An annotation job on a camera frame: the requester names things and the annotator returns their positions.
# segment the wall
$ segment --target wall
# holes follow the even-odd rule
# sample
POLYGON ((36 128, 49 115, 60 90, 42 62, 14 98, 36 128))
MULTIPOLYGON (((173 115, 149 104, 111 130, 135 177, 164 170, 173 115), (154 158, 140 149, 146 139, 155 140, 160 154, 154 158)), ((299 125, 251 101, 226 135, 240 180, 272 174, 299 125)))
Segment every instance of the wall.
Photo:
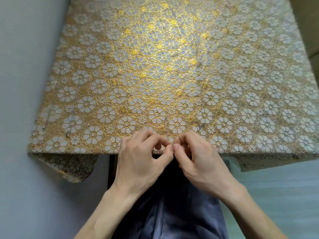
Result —
POLYGON ((108 161, 71 184, 26 155, 68 0, 1 0, 0 237, 73 238, 107 185, 108 161))

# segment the blue fabric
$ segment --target blue fabric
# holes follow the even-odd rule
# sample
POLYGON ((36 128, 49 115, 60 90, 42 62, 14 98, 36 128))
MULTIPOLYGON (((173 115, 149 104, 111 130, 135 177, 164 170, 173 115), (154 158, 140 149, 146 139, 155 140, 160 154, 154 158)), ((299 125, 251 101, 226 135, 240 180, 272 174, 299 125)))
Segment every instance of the blue fabric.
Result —
POLYGON ((200 191, 174 159, 123 218, 112 239, 228 239, 215 197, 200 191))

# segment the floor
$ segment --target floor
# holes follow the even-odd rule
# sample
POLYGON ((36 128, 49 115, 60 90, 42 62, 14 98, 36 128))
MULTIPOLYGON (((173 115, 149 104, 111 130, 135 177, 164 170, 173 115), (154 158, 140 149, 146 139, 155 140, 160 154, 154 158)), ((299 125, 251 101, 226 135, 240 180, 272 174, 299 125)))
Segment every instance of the floor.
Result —
MULTIPOLYGON (((319 160, 277 168, 241 172, 230 163, 234 177, 289 239, 319 238, 319 160)), ((223 205, 230 239, 245 239, 223 205)))

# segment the fingernail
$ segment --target fingernail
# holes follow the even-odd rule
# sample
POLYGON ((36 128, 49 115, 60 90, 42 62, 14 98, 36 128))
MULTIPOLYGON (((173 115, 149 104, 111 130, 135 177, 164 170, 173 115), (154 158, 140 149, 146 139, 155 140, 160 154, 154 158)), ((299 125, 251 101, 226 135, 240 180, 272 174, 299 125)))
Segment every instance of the fingernail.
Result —
POLYGON ((173 145, 173 150, 175 151, 176 149, 178 149, 178 144, 177 144, 177 143, 175 143, 175 144, 173 145))

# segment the forearm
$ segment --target forearm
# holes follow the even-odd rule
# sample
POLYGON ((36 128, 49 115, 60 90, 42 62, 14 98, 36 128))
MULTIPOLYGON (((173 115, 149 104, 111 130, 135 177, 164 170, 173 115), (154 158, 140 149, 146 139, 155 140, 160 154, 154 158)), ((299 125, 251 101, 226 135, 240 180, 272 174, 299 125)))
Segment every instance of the forearm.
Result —
POLYGON ((138 196, 128 195, 115 187, 104 194, 101 202, 74 239, 109 239, 131 209, 138 196))
POLYGON ((287 239, 243 185, 239 185, 231 197, 223 202, 232 212, 247 239, 287 239))

